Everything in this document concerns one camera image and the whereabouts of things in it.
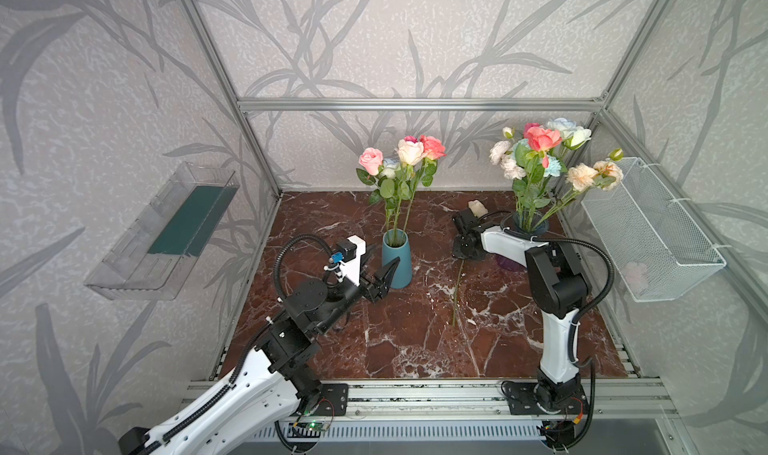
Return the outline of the teal ceramic vase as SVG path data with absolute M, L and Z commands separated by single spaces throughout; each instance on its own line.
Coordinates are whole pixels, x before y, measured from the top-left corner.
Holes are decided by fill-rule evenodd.
M 384 265 L 398 259 L 399 264 L 392 280 L 392 289 L 407 287 L 413 276 L 410 240 L 402 229 L 390 229 L 383 235 L 382 262 Z

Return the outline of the cream peach flower stem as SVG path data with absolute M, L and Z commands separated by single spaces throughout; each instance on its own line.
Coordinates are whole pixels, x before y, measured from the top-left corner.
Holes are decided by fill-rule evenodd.
M 616 188 L 624 178 L 624 173 L 618 165 L 623 158 L 624 151 L 617 148 L 606 159 L 599 160 L 593 165 L 580 163 L 569 168 L 566 172 L 566 180 L 571 188 L 544 213 L 537 226 L 592 189 L 611 191 Z

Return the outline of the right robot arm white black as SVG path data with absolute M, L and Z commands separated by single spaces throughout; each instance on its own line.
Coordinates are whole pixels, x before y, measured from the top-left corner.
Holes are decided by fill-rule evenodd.
M 583 390 L 577 357 L 581 319 L 607 295 L 615 279 L 610 257 L 599 247 L 582 240 L 551 238 L 516 231 L 503 222 L 495 224 L 471 209 L 454 213 L 457 229 L 453 256 L 482 260 L 499 255 L 527 271 L 532 300 L 543 316 L 544 348 L 536 380 L 501 383 L 501 392 L 513 415 L 559 415 L 578 408 L 588 411 L 591 402 Z M 575 248 L 596 252 L 606 263 L 607 280 L 598 295 L 588 299 L 591 285 Z

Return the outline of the coral red rose stem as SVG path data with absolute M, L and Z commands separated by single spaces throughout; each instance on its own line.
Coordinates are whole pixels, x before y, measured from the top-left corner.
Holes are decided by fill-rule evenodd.
M 421 178 L 417 187 L 418 190 L 420 186 L 430 187 L 432 185 L 438 170 L 439 160 L 446 156 L 446 148 L 439 139 L 433 136 L 421 135 L 416 138 L 424 145 L 424 157 L 420 163 Z M 404 231 L 407 230 L 413 200 L 411 202 L 407 202 L 405 221 L 403 222 L 402 226 Z

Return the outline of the pink and white rose stem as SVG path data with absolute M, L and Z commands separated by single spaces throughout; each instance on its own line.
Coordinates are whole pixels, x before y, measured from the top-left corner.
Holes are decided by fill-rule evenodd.
M 360 165 L 356 169 L 358 179 L 366 187 L 372 188 L 368 196 L 368 204 L 371 206 L 381 204 L 384 207 L 384 231 L 388 231 L 392 228 L 398 207 L 396 176 L 400 162 L 386 158 L 379 149 L 368 147 L 360 155 L 358 164 Z

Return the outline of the pink white rose bunch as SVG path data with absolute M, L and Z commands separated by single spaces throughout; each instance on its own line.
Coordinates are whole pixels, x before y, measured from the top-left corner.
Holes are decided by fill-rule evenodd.
M 468 203 L 469 209 L 472 210 L 472 212 L 479 217 L 482 221 L 484 221 L 486 215 L 488 214 L 488 210 L 485 207 L 485 205 L 480 202 L 479 200 L 471 200 Z M 463 271 L 464 271 L 464 265 L 467 260 L 459 260 L 459 266 L 457 270 L 457 276 L 456 276 L 456 284 L 453 290 L 452 294 L 452 320 L 451 323 L 453 326 L 456 326 L 458 323 L 459 318 L 459 298 L 460 298 L 460 290 L 461 290 L 461 283 L 463 279 Z

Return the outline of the blue purple glass vase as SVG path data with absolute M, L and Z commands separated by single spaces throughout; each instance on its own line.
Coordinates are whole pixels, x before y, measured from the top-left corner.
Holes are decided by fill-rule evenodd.
M 532 225 L 535 224 L 537 224 L 536 227 L 533 227 L 531 230 L 525 230 L 521 213 L 514 212 L 512 214 L 506 215 L 502 219 L 500 222 L 500 227 L 503 228 L 506 232 L 513 234 L 514 236 L 527 239 L 530 239 L 534 236 L 544 235 L 549 231 L 550 222 L 548 220 L 542 221 L 542 214 L 540 212 L 536 212 L 534 214 Z M 515 273 L 522 273 L 525 271 L 525 267 L 523 265 L 503 255 L 497 254 L 495 256 L 495 261 L 502 270 Z

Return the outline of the peach carnation stem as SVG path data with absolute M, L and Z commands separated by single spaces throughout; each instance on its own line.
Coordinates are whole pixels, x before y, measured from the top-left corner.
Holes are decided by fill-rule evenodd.
M 526 176 L 526 171 L 515 158 L 514 130 L 511 127 L 504 127 L 502 135 L 503 139 L 496 142 L 490 149 L 489 161 L 502 170 L 506 179 L 523 179 Z

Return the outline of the cream rose stem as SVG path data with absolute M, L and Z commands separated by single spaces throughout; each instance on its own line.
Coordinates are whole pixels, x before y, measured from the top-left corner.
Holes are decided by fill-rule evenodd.
M 420 163 L 424 157 L 424 145 L 421 141 L 413 143 L 400 140 L 396 155 L 399 162 L 392 178 L 394 183 L 393 229 L 399 228 L 403 202 L 411 202 L 415 196 L 421 178 Z

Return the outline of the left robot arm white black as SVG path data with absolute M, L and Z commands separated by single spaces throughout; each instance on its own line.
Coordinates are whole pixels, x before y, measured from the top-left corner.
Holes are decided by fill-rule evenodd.
M 314 234 L 301 234 L 279 254 L 301 241 L 316 242 L 325 252 L 323 275 L 281 293 L 279 313 L 251 337 L 235 367 L 165 422 L 126 432 L 119 440 L 121 453 L 229 454 L 261 429 L 320 403 L 322 384 L 308 367 L 319 337 L 360 299 L 386 297 L 400 260 L 366 274 L 370 256 L 358 236 L 329 246 Z

